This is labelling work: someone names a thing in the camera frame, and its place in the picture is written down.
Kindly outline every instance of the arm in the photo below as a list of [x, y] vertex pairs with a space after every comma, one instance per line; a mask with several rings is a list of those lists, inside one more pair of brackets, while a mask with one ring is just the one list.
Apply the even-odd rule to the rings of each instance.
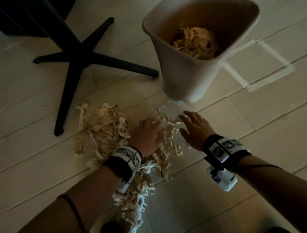
[[[180, 129], [184, 139], [195, 149], [204, 151], [206, 140], [216, 135], [210, 124], [199, 114], [180, 115], [188, 131]], [[253, 165], [269, 164], [253, 155], [243, 157], [234, 166], [237, 174], [251, 185], [281, 215], [301, 232], [306, 232], [307, 181], [276, 167], [244, 169]]]
[[[164, 131], [158, 130], [160, 122], [153, 124], [153, 121], [153, 118], [140, 121], [138, 127], [133, 130], [128, 143], [132, 148], [136, 148], [143, 157], [152, 154], [164, 138]], [[108, 200], [123, 181], [123, 177], [116, 176], [116, 172], [110, 167], [103, 165], [66, 192], [76, 207], [86, 231], [93, 226], [101, 211], [109, 203]], [[82, 231], [68, 202], [63, 198], [58, 198], [19, 231], [19, 233], [26, 232]]]

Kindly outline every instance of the tiled floor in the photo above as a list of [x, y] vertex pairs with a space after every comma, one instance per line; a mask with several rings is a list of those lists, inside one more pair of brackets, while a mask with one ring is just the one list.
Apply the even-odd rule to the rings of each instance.
[[[114, 16], [115, 24], [95, 51], [159, 70], [154, 47], [141, 27], [144, 16], [159, 1], [77, 0], [66, 22], [84, 40]], [[221, 68], [202, 99], [174, 105], [171, 114], [182, 109], [198, 111], [217, 133], [241, 139], [254, 155], [307, 179], [307, 2], [257, 2], [261, 19], [240, 45], [252, 39], [257, 43], [227, 60], [237, 75]], [[15, 233], [89, 174], [87, 158], [73, 156], [79, 114], [75, 106], [118, 103], [133, 126], [142, 118], [156, 116], [167, 97], [162, 76], [152, 80], [91, 65], [83, 71], [65, 133], [55, 137], [53, 127], [68, 66], [36, 65], [32, 60], [59, 48], [48, 38], [2, 34], [0, 46], [0, 232]], [[279, 74], [288, 67], [294, 71], [284, 77]], [[253, 87], [243, 88], [238, 76]], [[219, 189], [205, 174], [208, 164], [203, 154], [188, 149], [179, 134], [175, 140], [184, 154], [169, 158], [174, 180], [162, 181], [152, 174], [156, 193], [147, 198], [144, 224], [138, 232], [261, 233], [276, 225], [296, 232], [241, 179], [229, 193]], [[98, 232], [116, 211], [110, 200], [91, 232]]]

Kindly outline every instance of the beige trash bin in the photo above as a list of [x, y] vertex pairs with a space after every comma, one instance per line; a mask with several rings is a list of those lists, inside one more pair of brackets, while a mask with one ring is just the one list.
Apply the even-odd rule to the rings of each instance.
[[[249, 0], [163, 0], [143, 20], [143, 30], [154, 44], [166, 95], [195, 102], [208, 89], [226, 58], [257, 23], [259, 7]], [[201, 27], [213, 32], [220, 54], [199, 60], [176, 50], [171, 43], [181, 28]]]

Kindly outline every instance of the pile of shredded paper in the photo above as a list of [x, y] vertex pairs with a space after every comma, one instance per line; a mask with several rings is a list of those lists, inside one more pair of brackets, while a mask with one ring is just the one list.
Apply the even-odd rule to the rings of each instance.
[[[84, 145], [88, 140], [94, 145], [94, 156], [87, 162], [91, 170], [98, 169], [102, 163], [112, 156], [112, 154], [121, 146], [127, 145], [130, 138], [128, 132], [128, 122], [124, 113], [118, 111], [118, 106], [109, 106], [105, 103], [102, 107], [94, 109], [94, 113], [98, 118], [98, 123], [90, 126], [84, 120], [84, 113], [88, 109], [88, 105], [84, 104], [77, 107], [80, 110], [79, 127], [80, 135], [78, 137], [76, 156], [85, 156]], [[165, 142], [149, 157], [143, 158], [139, 171], [136, 173], [133, 181], [129, 185], [125, 193], [116, 191], [113, 194], [115, 205], [122, 206], [122, 218], [131, 223], [130, 233], [136, 232], [137, 228], [143, 223], [141, 214], [145, 211], [145, 196], [154, 193], [154, 186], [150, 179], [149, 173], [154, 169], [158, 169], [163, 179], [169, 181], [172, 179], [169, 173], [171, 164], [166, 160], [171, 151], [176, 155], [181, 155], [180, 146], [171, 141], [173, 133], [178, 129], [176, 124], [172, 123], [169, 118], [161, 116], [162, 120], [170, 123], [165, 130], [167, 136]]]
[[174, 41], [173, 47], [194, 58], [210, 60], [219, 51], [215, 35], [204, 28], [183, 28], [183, 38]]

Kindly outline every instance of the hand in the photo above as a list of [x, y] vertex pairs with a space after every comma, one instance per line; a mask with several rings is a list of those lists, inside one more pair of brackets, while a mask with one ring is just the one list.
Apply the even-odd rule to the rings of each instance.
[[164, 130], [159, 130], [161, 122], [153, 123], [154, 121], [153, 117], [140, 120], [130, 135], [128, 146], [138, 149], [143, 157], [151, 155], [165, 137]]
[[210, 126], [209, 122], [202, 118], [198, 113], [184, 111], [188, 117], [179, 115], [179, 118], [186, 125], [188, 132], [180, 128], [179, 131], [188, 144], [198, 151], [204, 151], [204, 145], [207, 138], [216, 132]]

